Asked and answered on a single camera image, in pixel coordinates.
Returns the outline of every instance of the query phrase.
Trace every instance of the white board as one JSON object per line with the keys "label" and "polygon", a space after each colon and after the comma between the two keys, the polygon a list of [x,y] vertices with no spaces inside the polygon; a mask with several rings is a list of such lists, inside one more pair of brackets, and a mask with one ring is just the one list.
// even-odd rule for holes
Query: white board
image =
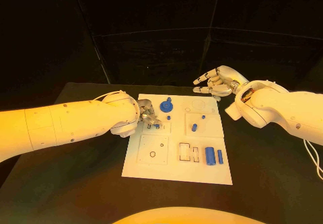
{"label": "white board", "polygon": [[[168,97],[172,98],[173,110],[165,113],[160,103]],[[212,97],[150,94],[140,94],[139,99],[152,101],[163,126],[149,129],[147,124],[139,123],[136,134],[130,136],[121,176],[232,185],[217,100]],[[206,147],[215,150],[214,166],[206,165]],[[218,150],[222,151],[224,164],[219,164]]]}

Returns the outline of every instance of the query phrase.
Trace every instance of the cable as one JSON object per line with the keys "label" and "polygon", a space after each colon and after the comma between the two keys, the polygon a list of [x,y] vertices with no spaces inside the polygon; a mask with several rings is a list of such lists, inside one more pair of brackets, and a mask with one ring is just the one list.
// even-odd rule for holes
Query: cable
{"label": "cable", "polygon": [[100,99],[101,97],[110,96],[114,93],[120,93],[120,92],[121,92],[121,90],[120,91],[114,91],[114,92],[108,92],[108,93],[103,94],[100,97],[97,97],[94,100]]}
{"label": "cable", "polygon": [[[322,170],[322,168],[320,168],[320,157],[319,157],[318,151],[316,151],[315,146],[312,145],[312,143],[310,143],[307,140],[305,140],[305,139],[303,139],[303,141],[305,141],[305,147],[306,147],[306,150],[307,150],[307,152],[309,152],[309,155],[310,155],[310,157],[312,157],[313,163],[315,163],[315,165],[316,165],[316,173],[318,173],[318,176],[319,176],[320,179],[323,180],[323,177],[322,177],[322,174],[320,174],[320,171],[323,172],[323,170]],[[310,149],[309,149],[309,147],[307,147],[307,145],[306,145],[306,142],[309,143],[309,145],[312,146],[312,149],[313,149],[313,151],[315,151],[315,154],[316,154],[316,161],[315,161],[315,157],[313,157],[313,155],[312,155]]]}

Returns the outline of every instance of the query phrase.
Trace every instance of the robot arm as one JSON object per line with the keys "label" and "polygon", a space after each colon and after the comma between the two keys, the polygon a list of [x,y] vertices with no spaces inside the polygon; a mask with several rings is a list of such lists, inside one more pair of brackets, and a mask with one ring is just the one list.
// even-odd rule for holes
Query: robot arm
{"label": "robot arm", "polygon": [[0,112],[0,162],[33,150],[97,137],[108,130],[127,137],[134,133],[139,121],[160,124],[150,100],[137,102],[123,91],[103,96],[103,101],[98,97]]}
{"label": "robot arm", "polygon": [[212,71],[211,76],[208,72],[193,83],[198,84],[208,77],[218,81],[208,81],[208,87],[195,87],[193,91],[211,93],[219,100],[219,96],[225,95],[219,89],[227,86],[228,94],[230,91],[237,94],[234,103],[225,109],[234,120],[244,117],[258,128],[276,122],[292,135],[323,145],[323,94],[289,92],[270,81],[248,82],[227,66]]}

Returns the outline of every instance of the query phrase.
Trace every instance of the dark table surface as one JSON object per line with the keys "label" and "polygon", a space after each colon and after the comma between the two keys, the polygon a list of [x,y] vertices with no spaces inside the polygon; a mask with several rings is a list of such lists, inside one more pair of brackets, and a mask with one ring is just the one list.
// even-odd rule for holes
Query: dark table surface
{"label": "dark table surface", "polygon": [[[117,90],[134,98],[196,95],[189,87],[68,83],[57,103]],[[277,124],[258,129],[234,121],[224,111],[232,101],[228,96],[219,102],[232,186],[121,177],[129,138],[108,132],[20,156],[0,189],[0,223],[111,223],[170,206],[222,210],[271,224],[323,223],[323,182],[303,140]]]}

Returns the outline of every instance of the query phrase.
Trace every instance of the small blue part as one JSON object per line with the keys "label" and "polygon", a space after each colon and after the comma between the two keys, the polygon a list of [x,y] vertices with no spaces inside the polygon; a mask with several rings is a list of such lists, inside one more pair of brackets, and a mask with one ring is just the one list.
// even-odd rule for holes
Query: small blue part
{"label": "small blue part", "polygon": [[172,111],[172,109],[173,109],[173,104],[172,104],[172,98],[169,97],[168,101],[163,101],[160,103],[160,110],[168,113]]}
{"label": "small blue part", "polygon": [[222,151],[218,150],[219,164],[224,164]]}
{"label": "small blue part", "polygon": [[214,155],[214,147],[206,147],[205,148],[205,155],[206,155],[206,164],[209,166],[214,166],[217,164],[215,155]]}
{"label": "small blue part", "polygon": [[192,131],[193,131],[193,132],[196,131],[196,128],[198,128],[198,125],[193,124],[193,126],[192,126]]}

